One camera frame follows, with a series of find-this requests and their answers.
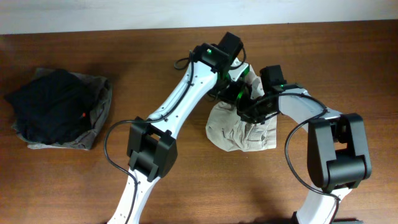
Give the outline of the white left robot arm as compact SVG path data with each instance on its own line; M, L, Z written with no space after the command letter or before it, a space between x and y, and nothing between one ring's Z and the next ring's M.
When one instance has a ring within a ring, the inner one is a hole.
M237 58L243 51L242 40L230 32L218 44L196 46L183 67L183 78L162 105L147 119L128 121L127 182L110 223L139 223L152 189L177 159L182 125L203 96L231 104L242 97L243 76L249 71Z

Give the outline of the beige shorts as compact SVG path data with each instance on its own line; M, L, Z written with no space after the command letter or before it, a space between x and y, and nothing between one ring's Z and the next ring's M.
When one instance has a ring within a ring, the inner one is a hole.
M277 118L264 123L242 121L234 105L219 102L212 108L205 127L207 138L226 151L255 152L277 146Z

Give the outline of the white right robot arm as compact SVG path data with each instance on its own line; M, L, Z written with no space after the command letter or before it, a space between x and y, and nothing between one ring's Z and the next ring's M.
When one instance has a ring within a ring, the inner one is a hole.
M341 201L372 172L362 117L333 110L302 85L287 83L278 65L263 68L260 81L263 95L254 96L255 86L241 82L234 102L238 115L248 123L263 123L278 114L297 123L285 140L284 154L308 194L291 222L336 223ZM307 132L309 184L295 171L289 157L290 140L299 129Z

